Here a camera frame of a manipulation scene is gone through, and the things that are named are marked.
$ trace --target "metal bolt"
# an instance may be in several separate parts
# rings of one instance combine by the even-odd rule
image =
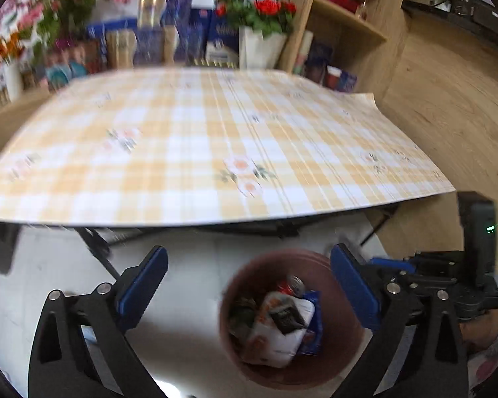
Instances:
[[[400,286],[397,283],[389,283],[385,288],[390,294],[396,295],[400,293]]]
[[[446,301],[448,299],[448,293],[445,290],[438,290],[437,291],[437,297],[441,301]]]
[[[111,285],[110,283],[101,283],[97,288],[96,290],[98,291],[98,293],[100,295],[104,295],[106,293],[109,292],[109,290],[111,290]]]
[[[52,290],[49,294],[48,294],[48,299],[50,301],[54,301],[56,299],[59,299],[59,297],[61,296],[61,291],[60,290]]]

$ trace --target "white vase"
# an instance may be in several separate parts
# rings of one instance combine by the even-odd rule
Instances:
[[[22,76],[20,75],[18,60],[4,65],[4,78],[6,80],[9,100],[11,102],[14,102],[22,95],[22,92],[24,91],[24,85],[22,84]]]
[[[263,38],[261,31],[240,27],[240,69],[272,69],[286,41],[285,34]]]

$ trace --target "tablecloth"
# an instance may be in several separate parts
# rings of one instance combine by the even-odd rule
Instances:
[[[151,68],[74,80],[0,154],[0,220],[180,226],[452,191],[377,109],[280,71]]]

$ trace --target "tiled floor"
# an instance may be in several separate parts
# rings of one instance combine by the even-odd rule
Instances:
[[[357,242],[370,230],[365,216],[356,213],[327,219],[285,241],[178,229],[118,247],[111,259],[118,272],[139,264],[155,244],[169,254],[168,273],[127,338],[154,379],[174,385],[181,397],[306,397],[306,392],[261,387],[231,364],[218,336],[222,292],[236,271],[259,254],[284,247],[325,253],[340,236]],[[364,249],[370,255],[384,255],[376,237]],[[31,343],[48,292],[90,293],[103,281],[114,280],[74,231],[22,229],[11,271],[0,275],[0,368],[22,396],[28,396]],[[338,377],[312,389],[309,396],[328,397],[340,381]]]

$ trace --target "brown trash bin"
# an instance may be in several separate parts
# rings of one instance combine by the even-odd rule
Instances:
[[[297,355],[285,368],[242,362],[228,331],[232,303],[242,292],[271,291],[287,275],[298,276],[307,290],[321,291],[323,337],[317,356]],[[231,280],[219,314],[220,336],[230,360],[250,380],[273,389],[308,389],[337,376],[352,360],[363,337],[341,286],[330,269],[330,260],[308,250],[285,249],[259,256]]]

